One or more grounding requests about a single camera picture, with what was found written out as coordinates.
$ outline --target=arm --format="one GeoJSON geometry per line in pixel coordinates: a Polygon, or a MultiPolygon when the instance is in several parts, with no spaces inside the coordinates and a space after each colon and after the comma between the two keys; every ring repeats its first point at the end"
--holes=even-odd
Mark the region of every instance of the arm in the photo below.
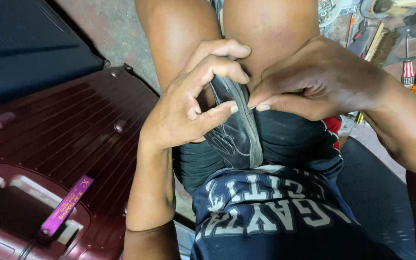
{"type": "Polygon", "coordinates": [[[339,44],[316,37],[271,66],[249,106],[295,113],[309,120],[362,110],[389,154],[407,169],[416,227],[416,96],[383,70],[339,44]],[[305,89],[301,94],[291,94],[305,89]]]}
{"type": "Polygon", "coordinates": [[[214,75],[246,84],[240,64],[219,56],[243,58],[251,49],[235,40],[202,42],[173,79],[142,126],[137,166],[128,201],[124,259],[179,259],[172,147],[200,139],[223,124],[234,101],[202,112],[196,100],[214,75]]]}

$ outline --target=purple luggage strap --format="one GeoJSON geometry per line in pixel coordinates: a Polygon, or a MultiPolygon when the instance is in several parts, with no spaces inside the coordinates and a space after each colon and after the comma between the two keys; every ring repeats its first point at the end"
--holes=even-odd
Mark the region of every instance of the purple luggage strap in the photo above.
{"type": "Polygon", "coordinates": [[[75,208],[81,196],[87,191],[94,180],[84,175],[73,186],[72,190],[61,201],[61,203],[55,208],[48,219],[41,225],[40,232],[48,237],[54,235],[64,221],[68,218],[68,215],[75,208]]]}

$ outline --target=person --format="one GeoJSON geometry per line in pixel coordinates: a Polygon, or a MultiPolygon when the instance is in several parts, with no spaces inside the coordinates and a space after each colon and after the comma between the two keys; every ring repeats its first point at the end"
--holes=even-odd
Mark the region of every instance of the person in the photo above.
{"type": "Polygon", "coordinates": [[[140,133],[124,259],[180,257],[173,170],[193,198],[193,259],[399,259],[367,238],[339,194],[343,162],[325,120],[363,111],[407,169],[416,228],[416,96],[319,36],[317,1],[227,0],[226,39],[206,0],[136,0],[136,9],[163,92],[140,133]],[[215,104],[215,75],[251,93],[257,168],[226,167],[203,139],[240,109],[215,104]]]}

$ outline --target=shoe sole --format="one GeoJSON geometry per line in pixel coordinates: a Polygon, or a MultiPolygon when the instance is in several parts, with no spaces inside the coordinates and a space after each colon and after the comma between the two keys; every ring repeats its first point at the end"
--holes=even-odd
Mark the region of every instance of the shoe sole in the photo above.
{"type": "Polygon", "coordinates": [[[224,86],[232,94],[232,97],[239,107],[240,118],[242,119],[243,125],[245,126],[246,132],[250,139],[250,168],[258,167],[263,163],[263,150],[261,148],[261,143],[259,142],[258,129],[256,127],[253,110],[248,109],[247,106],[249,95],[246,87],[241,88],[239,83],[234,82],[229,77],[221,79],[224,86]]]}

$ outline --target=finger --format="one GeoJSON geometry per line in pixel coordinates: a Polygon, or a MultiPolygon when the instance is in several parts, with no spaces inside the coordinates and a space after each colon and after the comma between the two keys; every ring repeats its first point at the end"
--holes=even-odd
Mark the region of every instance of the finger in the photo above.
{"type": "Polygon", "coordinates": [[[297,92],[315,85],[315,68],[292,66],[266,76],[251,92],[248,107],[256,107],[270,97],[297,92]]]}
{"type": "Polygon", "coordinates": [[[208,84],[213,77],[229,77],[231,80],[240,84],[246,84],[250,77],[243,71],[240,63],[215,55],[205,57],[195,68],[186,76],[184,86],[194,97],[198,97],[203,87],[208,84]]]}
{"type": "Polygon", "coordinates": [[[196,124],[199,124],[201,131],[205,134],[215,127],[224,124],[229,116],[238,110],[235,101],[227,101],[202,113],[197,118],[196,124]]]}
{"type": "Polygon", "coordinates": [[[199,62],[210,54],[216,56],[229,56],[230,59],[234,60],[235,58],[246,58],[250,53],[250,47],[241,44],[235,39],[201,41],[192,55],[188,58],[182,71],[189,72],[193,70],[199,62]]]}
{"type": "Polygon", "coordinates": [[[256,109],[266,111],[269,109],[293,113],[311,121],[318,121],[326,118],[328,105],[322,100],[311,100],[295,94],[274,95],[260,103],[256,109]]]}

